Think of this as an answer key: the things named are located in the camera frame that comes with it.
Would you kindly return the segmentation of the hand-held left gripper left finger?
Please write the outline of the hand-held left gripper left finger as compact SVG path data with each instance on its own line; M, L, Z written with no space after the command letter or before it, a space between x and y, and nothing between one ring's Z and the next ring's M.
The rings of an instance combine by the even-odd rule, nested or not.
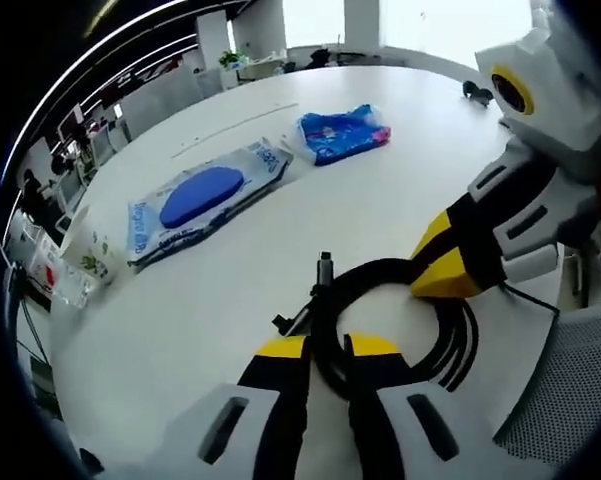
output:
M167 431L173 479L293 479L307 427L305 336L271 340L235 384L201 397Z

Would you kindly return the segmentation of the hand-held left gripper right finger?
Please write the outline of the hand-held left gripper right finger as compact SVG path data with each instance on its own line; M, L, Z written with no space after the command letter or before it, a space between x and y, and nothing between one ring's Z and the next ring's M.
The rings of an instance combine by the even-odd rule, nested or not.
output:
M365 479L516 479L523 462L498 447L485 419L445 388L412 383L399 349L345 336L349 421Z

